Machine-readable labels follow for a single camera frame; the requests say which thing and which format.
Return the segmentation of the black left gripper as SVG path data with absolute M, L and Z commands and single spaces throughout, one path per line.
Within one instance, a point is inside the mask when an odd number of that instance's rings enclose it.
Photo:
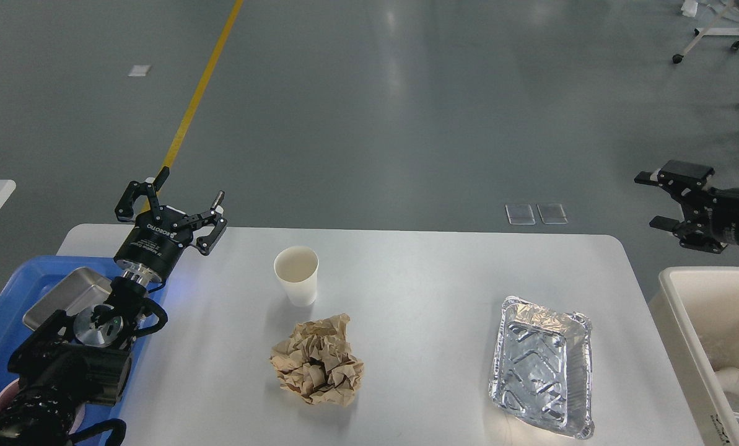
M 184 215 L 175 221 L 174 231 L 160 226 L 170 223 L 170 214 L 162 209 L 159 201 L 159 190 L 169 174 L 169 167 L 163 166 L 153 178 L 140 183 L 130 181 L 114 208 L 117 221 L 134 223 L 134 228 L 113 257 L 115 263 L 124 271 L 142 271 L 154 283 L 167 281 L 186 247 L 194 247 L 203 256 L 208 256 L 227 228 L 222 208 L 223 190 L 218 191 L 208 211 Z M 135 201 L 142 196 L 147 198 L 149 210 L 135 216 Z M 212 228 L 208 234 L 195 235 L 205 227 Z

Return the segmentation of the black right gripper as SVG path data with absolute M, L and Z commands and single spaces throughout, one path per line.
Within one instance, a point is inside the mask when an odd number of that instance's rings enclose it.
M 739 246 L 739 188 L 707 190 L 715 169 L 701 164 L 669 160 L 663 167 L 641 172 L 634 183 L 658 187 L 681 205 L 703 205 L 708 222 L 678 221 L 655 216 L 650 228 L 669 232 L 682 248 L 720 254 L 727 245 Z

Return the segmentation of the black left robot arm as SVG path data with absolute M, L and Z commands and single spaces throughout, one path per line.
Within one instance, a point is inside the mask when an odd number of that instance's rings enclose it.
M 77 413 L 86 404 L 120 402 L 134 345 L 168 322 L 149 285 L 162 290 L 186 248 L 208 256 L 227 228 L 222 190 L 199 214 L 160 204 L 159 190 L 168 176 L 164 166 L 153 178 L 131 181 L 115 206 L 115 217 L 132 229 L 115 252 L 120 274 L 105 299 L 43 297 L 38 302 L 49 314 L 7 362 L 19 386 L 0 411 L 0 445 L 76 445 L 100 434 L 108 435 L 106 445 L 123 443 L 123 420 L 106 419 L 74 431 Z

